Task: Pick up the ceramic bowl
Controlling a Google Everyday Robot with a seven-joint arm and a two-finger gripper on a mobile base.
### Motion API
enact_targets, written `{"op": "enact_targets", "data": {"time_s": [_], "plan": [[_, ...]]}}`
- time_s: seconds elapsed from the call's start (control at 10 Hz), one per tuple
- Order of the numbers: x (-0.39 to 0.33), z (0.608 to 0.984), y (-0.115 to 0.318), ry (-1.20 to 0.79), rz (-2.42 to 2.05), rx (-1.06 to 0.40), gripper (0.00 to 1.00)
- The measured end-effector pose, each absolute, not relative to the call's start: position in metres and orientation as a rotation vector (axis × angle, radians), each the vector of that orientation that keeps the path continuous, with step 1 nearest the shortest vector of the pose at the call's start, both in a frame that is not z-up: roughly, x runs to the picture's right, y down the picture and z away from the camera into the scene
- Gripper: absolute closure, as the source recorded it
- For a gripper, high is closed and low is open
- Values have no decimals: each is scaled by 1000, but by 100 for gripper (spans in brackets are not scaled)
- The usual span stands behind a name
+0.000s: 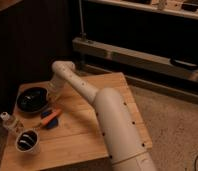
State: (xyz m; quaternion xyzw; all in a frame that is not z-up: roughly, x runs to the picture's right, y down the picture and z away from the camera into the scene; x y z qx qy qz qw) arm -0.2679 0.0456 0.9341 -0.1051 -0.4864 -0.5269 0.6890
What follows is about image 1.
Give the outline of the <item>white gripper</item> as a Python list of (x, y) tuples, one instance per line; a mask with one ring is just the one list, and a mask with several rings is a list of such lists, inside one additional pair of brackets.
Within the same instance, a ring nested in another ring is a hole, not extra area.
[(47, 90), (51, 101), (56, 101), (61, 96), (63, 82), (61, 80), (52, 79), (48, 82)]

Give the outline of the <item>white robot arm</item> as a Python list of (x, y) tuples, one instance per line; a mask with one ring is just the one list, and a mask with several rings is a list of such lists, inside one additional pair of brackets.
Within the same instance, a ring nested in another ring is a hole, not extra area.
[(75, 73), (72, 61), (55, 61), (52, 71), (48, 91), (53, 102), (67, 82), (94, 108), (113, 171), (157, 171), (127, 104), (116, 89), (98, 89), (86, 82)]

